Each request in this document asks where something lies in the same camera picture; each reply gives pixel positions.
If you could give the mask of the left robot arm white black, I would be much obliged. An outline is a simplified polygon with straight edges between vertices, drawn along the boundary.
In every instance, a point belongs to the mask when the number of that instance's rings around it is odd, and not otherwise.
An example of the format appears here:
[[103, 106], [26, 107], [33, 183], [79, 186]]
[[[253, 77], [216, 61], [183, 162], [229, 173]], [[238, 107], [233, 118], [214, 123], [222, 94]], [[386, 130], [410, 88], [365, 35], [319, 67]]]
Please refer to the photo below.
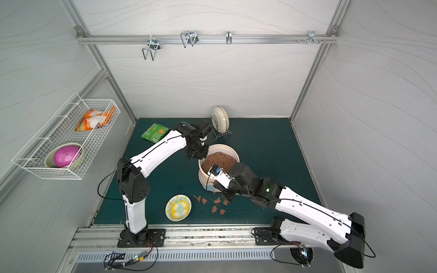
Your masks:
[[190, 159], [205, 159], [209, 150], [205, 142], [210, 131], [211, 124], [205, 120], [195, 125], [181, 122], [146, 151], [118, 161], [117, 185], [125, 203], [125, 229], [130, 235], [147, 231], [145, 201], [151, 190], [147, 182], [150, 174], [180, 150]]

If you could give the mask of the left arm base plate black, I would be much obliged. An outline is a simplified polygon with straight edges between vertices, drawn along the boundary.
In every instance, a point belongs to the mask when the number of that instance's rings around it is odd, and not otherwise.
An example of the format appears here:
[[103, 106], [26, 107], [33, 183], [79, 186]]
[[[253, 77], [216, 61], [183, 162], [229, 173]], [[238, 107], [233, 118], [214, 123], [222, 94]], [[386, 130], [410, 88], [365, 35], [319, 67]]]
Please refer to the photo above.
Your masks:
[[158, 248], [164, 245], [166, 229], [145, 229], [138, 234], [132, 233], [127, 227], [120, 233], [118, 248]]

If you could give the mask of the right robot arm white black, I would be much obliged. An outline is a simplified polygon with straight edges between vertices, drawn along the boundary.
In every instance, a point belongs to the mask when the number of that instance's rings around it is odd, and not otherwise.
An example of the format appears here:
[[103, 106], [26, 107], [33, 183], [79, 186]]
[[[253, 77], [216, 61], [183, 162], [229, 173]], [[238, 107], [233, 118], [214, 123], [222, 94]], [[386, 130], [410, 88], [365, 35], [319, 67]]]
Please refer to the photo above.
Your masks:
[[294, 225], [283, 217], [275, 218], [269, 235], [275, 244], [309, 243], [331, 251], [342, 263], [362, 269], [365, 253], [365, 218], [353, 212], [338, 213], [314, 203], [291, 188], [268, 177], [258, 177], [248, 166], [238, 163], [229, 172], [214, 165], [208, 171], [208, 184], [220, 191], [226, 201], [244, 196], [261, 207], [272, 208], [303, 220]]

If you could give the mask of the white ceramic pot with mud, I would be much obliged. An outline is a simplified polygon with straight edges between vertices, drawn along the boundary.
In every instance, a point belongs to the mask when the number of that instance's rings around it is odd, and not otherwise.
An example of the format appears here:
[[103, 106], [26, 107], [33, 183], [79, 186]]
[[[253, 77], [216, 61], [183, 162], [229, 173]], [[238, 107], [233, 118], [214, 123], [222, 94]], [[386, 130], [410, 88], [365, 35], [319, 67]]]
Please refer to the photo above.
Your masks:
[[239, 155], [230, 146], [224, 144], [213, 144], [209, 146], [207, 157], [198, 161], [198, 177], [202, 187], [207, 191], [219, 192], [219, 190], [213, 186], [215, 179], [213, 176], [209, 176], [209, 170], [214, 165], [218, 165], [223, 168], [224, 172], [228, 173], [231, 167], [239, 162]]

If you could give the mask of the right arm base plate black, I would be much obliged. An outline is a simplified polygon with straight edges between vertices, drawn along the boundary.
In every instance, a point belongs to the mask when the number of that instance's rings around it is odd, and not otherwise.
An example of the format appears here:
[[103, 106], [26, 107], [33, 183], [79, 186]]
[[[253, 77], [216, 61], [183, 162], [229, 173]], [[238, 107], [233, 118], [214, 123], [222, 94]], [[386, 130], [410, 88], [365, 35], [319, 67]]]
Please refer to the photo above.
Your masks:
[[252, 236], [255, 238], [257, 246], [270, 246], [283, 244], [282, 237], [273, 232], [269, 227], [255, 227], [251, 230]]

